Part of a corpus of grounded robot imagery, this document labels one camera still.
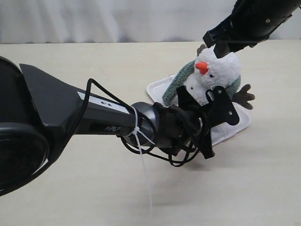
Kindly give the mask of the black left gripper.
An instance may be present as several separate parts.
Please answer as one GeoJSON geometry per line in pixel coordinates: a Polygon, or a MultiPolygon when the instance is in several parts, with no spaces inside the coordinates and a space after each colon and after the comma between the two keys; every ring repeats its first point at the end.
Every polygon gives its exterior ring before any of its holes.
{"type": "Polygon", "coordinates": [[[211,129],[223,123],[235,126],[239,123],[236,109],[226,93],[217,86],[207,91],[208,104],[201,106],[185,86],[177,90],[178,104],[164,107],[155,102],[159,115],[156,147],[169,157],[183,150],[202,153],[205,159],[215,156],[212,148],[211,129]]]}

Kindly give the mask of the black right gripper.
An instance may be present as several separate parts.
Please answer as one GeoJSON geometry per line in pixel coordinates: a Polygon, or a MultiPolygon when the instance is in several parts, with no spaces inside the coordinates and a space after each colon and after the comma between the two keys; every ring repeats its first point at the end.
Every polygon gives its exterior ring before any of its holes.
{"type": "Polygon", "coordinates": [[[214,45],[215,56],[223,58],[229,53],[266,41],[291,17],[292,11],[286,9],[236,9],[229,20],[223,20],[207,31],[203,41],[207,48],[214,45]]]}

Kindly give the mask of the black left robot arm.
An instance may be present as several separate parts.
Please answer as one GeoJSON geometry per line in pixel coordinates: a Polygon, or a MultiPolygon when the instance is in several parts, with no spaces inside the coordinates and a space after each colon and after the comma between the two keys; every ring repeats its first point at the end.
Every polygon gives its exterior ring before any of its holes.
{"type": "Polygon", "coordinates": [[[69,85],[27,64],[0,59],[0,194],[11,193],[44,173],[73,135],[113,135],[135,154],[152,155],[180,167],[198,153],[214,157],[211,129],[239,123],[238,113],[220,86],[206,92],[201,106],[179,87],[177,105],[128,105],[89,79],[85,89],[69,85]]]}

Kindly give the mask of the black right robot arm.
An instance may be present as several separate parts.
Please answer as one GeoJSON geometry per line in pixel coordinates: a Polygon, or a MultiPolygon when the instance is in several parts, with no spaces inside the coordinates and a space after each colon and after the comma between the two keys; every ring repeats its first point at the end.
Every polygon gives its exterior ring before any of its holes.
{"type": "Polygon", "coordinates": [[[231,14],[203,36],[217,58],[245,47],[253,48],[292,17],[299,0],[238,0],[231,14]]]}

